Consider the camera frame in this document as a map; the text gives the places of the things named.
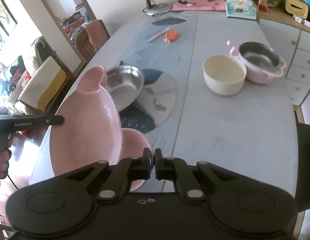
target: pink pen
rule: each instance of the pink pen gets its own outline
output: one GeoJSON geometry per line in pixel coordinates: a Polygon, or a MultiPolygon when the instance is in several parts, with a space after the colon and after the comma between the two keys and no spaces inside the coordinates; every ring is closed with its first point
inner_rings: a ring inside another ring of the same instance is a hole
{"type": "Polygon", "coordinates": [[[158,33],[154,37],[150,38],[146,43],[154,41],[155,39],[157,39],[158,37],[162,36],[164,33],[168,32],[168,31],[169,31],[169,28],[167,28],[166,30],[163,30],[161,33],[158,33]]]}

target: lamp base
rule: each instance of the lamp base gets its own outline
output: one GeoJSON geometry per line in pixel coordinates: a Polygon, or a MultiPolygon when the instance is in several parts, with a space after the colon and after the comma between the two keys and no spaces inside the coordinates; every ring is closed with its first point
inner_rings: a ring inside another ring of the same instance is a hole
{"type": "Polygon", "coordinates": [[[153,16],[156,14],[164,14],[164,13],[170,12],[171,10],[172,10],[172,6],[168,6],[167,3],[161,3],[161,4],[154,5],[154,7],[152,8],[147,9],[145,13],[148,16],[153,16]]]}

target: white round object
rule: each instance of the white round object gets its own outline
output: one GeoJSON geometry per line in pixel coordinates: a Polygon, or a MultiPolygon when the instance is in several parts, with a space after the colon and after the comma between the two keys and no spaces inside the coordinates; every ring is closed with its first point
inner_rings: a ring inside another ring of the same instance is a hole
{"type": "Polygon", "coordinates": [[[247,70],[238,58],[215,55],[204,62],[203,73],[210,90],[221,96],[230,96],[241,90],[247,70]]]}

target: human hand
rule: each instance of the human hand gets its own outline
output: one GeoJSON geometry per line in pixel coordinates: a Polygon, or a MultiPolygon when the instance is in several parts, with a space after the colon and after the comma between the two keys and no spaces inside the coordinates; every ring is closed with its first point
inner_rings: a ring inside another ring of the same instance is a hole
{"type": "MultiPolygon", "coordinates": [[[[7,149],[10,148],[11,146],[12,146],[11,141],[8,140],[6,144],[7,149]]],[[[8,167],[9,167],[8,160],[10,159],[12,152],[7,149],[4,152],[0,153],[0,179],[6,178],[8,174],[8,167]]]]}

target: pink towel on chair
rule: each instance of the pink towel on chair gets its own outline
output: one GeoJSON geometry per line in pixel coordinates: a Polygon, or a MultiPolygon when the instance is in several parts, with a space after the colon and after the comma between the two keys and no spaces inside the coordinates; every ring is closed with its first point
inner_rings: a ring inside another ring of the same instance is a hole
{"type": "Polygon", "coordinates": [[[223,0],[178,0],[172,11],[225,11],[223,0]]]}
{"type": "Polygon", "coordinates": [[[102,24],[96,19],[88,23],[85,29],[88,34],[89,42],[94,47],[95,51],[98,52],[108,40],[108,36],[102,24]]]}

